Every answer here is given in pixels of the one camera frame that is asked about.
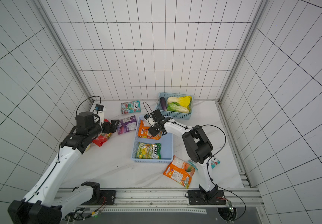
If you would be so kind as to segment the purple candy bag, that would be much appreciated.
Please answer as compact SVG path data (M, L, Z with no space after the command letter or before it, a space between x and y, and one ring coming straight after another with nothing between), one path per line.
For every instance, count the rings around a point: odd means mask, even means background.
M136 130L137 128L137 119L136 116L130 116L124 119L120 119L120 123L117 127L117 133L124 134Z

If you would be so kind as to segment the orange candy bag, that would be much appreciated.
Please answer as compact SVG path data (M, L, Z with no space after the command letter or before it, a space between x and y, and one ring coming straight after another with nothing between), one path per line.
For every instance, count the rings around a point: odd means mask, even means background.
M159 140L162 137L162 132L159 132L156 136L153 136L149 132L149 128L151 126L147 121L141 120L140 125L139 125L139 130L138 130L138 137L139 138L144 138L144 139L153 139L153 140Z

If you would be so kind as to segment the green Fox's candy bag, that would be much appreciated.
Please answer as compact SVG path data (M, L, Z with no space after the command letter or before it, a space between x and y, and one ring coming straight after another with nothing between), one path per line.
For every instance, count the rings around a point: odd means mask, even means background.
M160 143L143 143L139 142L136 152L136 159L153 159L159 160L161 159L161 148L162 145Z

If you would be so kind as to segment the large light blue basket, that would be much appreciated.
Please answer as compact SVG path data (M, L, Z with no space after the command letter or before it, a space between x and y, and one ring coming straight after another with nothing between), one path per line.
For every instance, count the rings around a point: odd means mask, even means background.
M133 150L131 154L131 159L134 162L144 162L144 163L170 163L173 160L174 156L174 150L173 150L173 135L171 133L167 133L166 135L162 136L159 140L154 139L147 139L147 138L139 138L138 137L138 128L140 126L140 121L145 120L143 116L138 117L137 121L137 130L135 133L135 139L134 139L134 145ZM140 142L147 143L147 144L161 144L161 158L160 159L141 159L137 158L137 150L138 150L138 144Z

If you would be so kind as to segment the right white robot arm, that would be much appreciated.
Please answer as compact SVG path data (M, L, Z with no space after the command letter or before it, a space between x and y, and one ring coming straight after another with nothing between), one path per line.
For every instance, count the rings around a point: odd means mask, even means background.
M182 138L189 158L196 163L200 175L199 194L204 203L210 203L218 193L218 186L211 178L211 164L213 146L199 125L187 127L177 123L171 117L164 117L160 110L155 110L144 115L149 123L149 132L155 136L158 133L171 133Z

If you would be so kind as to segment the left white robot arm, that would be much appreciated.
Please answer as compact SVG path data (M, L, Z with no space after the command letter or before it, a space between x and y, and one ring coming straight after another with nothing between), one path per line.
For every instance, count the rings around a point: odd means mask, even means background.
M14 224L59 224L81 205L113 204L112 195L100 184L84 182L60 199L57 192L73 164L101 133L115 133L119 120L104 121L103 112L82 112L76 125L59 144L57 156L35 186L21 200L14 200L8 214Z

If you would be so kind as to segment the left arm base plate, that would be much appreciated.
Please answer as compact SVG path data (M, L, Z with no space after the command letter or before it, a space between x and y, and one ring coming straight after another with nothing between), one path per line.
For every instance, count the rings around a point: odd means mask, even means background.
M101 190L98 205L114 205L116 192L116 190Z

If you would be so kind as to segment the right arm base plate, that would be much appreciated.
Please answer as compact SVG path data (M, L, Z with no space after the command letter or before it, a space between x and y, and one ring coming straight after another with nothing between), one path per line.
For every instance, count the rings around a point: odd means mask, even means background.
M227 203L222 190L212 190L207 193L200 189L188 190L185 196L189 200L189 205L226 205Z

